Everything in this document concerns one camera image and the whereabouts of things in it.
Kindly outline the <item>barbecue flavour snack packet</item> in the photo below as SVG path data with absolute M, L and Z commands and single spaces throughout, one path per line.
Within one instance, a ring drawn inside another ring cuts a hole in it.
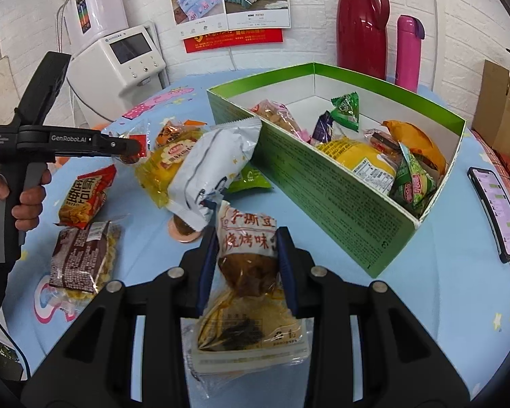
M 298 343 L 303 323 L 286 305 L 279 274 L 276 220 L 221 202 L 216 217 L 216 266 L 226 289 L 212 298 L 197 347 L 218 353 Z

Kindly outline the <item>red fried snack packet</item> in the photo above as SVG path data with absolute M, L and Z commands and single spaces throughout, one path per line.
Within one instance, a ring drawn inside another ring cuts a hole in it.
M 109 165 L 76 178 L 58 211 L 58 226 L 84 230 L 106 202 L 106 191 L 114 182 L 117 169 Z

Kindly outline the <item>peppa pig tablecloth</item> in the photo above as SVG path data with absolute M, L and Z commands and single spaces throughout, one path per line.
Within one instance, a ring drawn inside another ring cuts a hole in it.
M 206 89 L 258 73 L 255 70 L 190 75 L 172 83 L 164 94 L 179 88 L 171 100 L 145 112 L 161 128 L 168 117 L 213 123 Z M 490 380 L 510 352 L 510 264 L 498 258 L 486 214 L 467 178 L 470 167 L 488 168 L 489 160 L 472 135 L 462 139 L 452 175 L 428 218 L 407 246 L 378 279 L 387 282 L 426 330 L 439 343 L 474 396 Z M 9 334 L 26 355 L 35 373 L 40 362 L 70 327 L 71 316 L 51 304 L 43 279 L 60 228 L 58 208 L 79 174 L 111 164 L 106 158 L 73 158 L 59 169 L 47 188 L 44 213 L 29 232 L 23 259 L 9 276 L 3 311 Z M 347 282 L 367 285 L 371 278 L 283 192 L 246 192 L 230 200 L 241 210 L 265 213 L 288 226 L 295 245 Z M 133 176 L 132 167 L 118 164 L 102 217 L 124 217 L 113 278 L 127 286 L 153 280 L 179 264 L 187 249 L 167 232 L 170 214 L 157 208 Z M 206 399 L 189 376 L 192 407 L 302 407 L 308 361 L 276 367 L 229 381 Z

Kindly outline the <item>white water dispenser machine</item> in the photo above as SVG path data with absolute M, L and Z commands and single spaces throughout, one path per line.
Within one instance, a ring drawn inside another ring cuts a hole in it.
M 166 63 L 150 23 L 131 27 L 123 0 L 68 0 L 66 76 L 73 122 L 110 123 L 166 86 Z

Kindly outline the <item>yellow cookie bag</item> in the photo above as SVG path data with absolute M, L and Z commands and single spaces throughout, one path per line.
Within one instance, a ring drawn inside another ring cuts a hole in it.
M 169 202 L 168 186 L 188 153 L 207 131 L 207 123 L 166 118 L 155 138 L 150 137 L 150 125 L 150 122 L 141 122 L 117 134 L 117 137 L 130 138 L 141 145 L 136 156 L 119 159 L 123 164 L 134 167 L 134 175 L 141 188 L 157 207 L 163 208 Z

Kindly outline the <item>smartphone with black case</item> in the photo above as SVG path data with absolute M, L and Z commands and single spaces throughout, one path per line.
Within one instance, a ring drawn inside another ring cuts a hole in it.
M 510 199 L 492 170 L 471 167 L 467 171 L 483 205 L 497 242 L 497 252 L 503 264 L 510 263 Z

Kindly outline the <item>green cardboard box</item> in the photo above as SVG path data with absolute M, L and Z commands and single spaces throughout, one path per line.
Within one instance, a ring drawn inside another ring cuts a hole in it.
M 386 120 L 409 122 L 432 139 L 445 157 L 446 170 L 452 170 L 465 120 L 378 78 L 306 63 L 226 82 L 209 88 L 207 96 L 217 123 L 248 118 L 259 101 L 274 100 L 312 132 L 319 116 L 332 108 L 332 100 L 351 92 L 360 99 L 362 130 Z M 262 123 L 252 160 L 371 277 L 399 255 L 430 212 L 413 216 L 359 174 L 269 121 Z

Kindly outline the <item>yellow snack packet in box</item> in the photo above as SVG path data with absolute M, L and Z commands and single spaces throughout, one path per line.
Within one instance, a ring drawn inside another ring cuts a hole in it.
M 317 150 L 351 170 L 357 178 L 382 194 L 389 194 L 396 177 L 396 169 L 376 148 L 343 137 L 319 144 Z

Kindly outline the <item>orange bread packet in box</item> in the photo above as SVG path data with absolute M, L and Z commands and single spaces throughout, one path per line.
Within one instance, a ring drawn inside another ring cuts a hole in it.
M 388 120 L 381 123 L 388 129 L 391 137 L 407 146 L 410 151 L 421 157 L 424 163 L 443 176 L 447 168 L 447 160 L 432 139 L 417 126 L 410 122 Z

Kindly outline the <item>green triangular snack packet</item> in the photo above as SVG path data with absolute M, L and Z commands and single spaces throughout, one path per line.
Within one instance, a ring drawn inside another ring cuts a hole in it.
M 228 193 L 243 192 L 249 189 L 271 189 L 273 186 L 263 174 L 248 163 L 227 187 Z

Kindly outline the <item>pink wrapped snack packet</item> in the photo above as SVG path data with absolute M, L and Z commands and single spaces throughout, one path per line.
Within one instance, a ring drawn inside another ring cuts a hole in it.
M 292 114 L 286 108 L 286 105 L 282 103 L 272 100 L 262 100 L 254 107 L 250 108 L 250 111 L 286 130 L 291 135 L 295 135 L 296 138 L 303 142 L 308 142 L 310 140 L 309 133 L 298 125 Z

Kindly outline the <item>purple green candy packet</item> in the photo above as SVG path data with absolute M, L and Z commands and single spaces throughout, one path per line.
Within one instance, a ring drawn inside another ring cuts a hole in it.
M 338 131 L 343 129 L 352 132 L 359 131 L 360 113 L 359 97 L 356 92 L 344 94 L 343 96 L 330 100 L 333 109 L 322 113 L 317 119 L 314 130 L 311 134 L 310 143 L 314 146 L 326 144 L 334 138 L 334 126 L 339 126 Z

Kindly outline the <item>pink thermos bottle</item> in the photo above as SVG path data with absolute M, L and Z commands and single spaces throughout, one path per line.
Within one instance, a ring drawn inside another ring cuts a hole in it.
M 413 92 L 418 89 L 423 40 L 423 23 L 418 18 L 400 15 L 397 20 L 395 84 Z

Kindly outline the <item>dark red thermos jug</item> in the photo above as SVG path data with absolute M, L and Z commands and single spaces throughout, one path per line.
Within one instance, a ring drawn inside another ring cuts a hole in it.
M 337 64 L 373 78 L 387 74 L 390 0 L 338 0 Z

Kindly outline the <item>bedding wall calendar poster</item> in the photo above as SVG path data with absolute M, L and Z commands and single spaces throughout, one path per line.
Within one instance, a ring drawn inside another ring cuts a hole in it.
M 289 0 L 170 0 L 187 53 L 281 43 L 291 27 Z

